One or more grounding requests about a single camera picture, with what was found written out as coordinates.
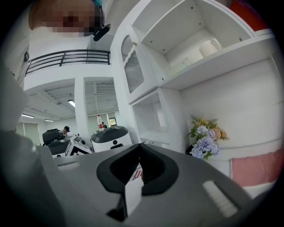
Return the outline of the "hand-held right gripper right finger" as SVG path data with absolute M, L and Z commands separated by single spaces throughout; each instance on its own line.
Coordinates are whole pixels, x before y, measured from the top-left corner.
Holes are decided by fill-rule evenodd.
M 145 144 L 139 145 L 139 163 L 143 171 L 143 196 L 160 195 L 166 192 L 178 178 L 177 163 Z

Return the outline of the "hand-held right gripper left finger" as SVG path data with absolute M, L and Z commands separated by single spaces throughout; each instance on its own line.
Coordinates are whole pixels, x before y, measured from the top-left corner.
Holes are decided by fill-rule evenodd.
M 140 214 L 138 217 L 128 214 L 125 192 L 125 186 L 139 164 L 140 152 L 140 144 L 123 149 L 120 153 L 103 160 L 96 170 L 98 180 L 104 189 L 118 197 L 115 202 L 110 203 L 104 214 L 119 222 L 141 222 Z

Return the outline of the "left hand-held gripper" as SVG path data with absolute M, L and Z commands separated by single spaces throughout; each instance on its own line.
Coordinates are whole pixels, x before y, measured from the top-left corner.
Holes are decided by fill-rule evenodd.
M 54 140 L 48 145 L 48 148 L 53 157 L 68 157 L 92 153 L 79 136 L 65 137 L 62 140 Z

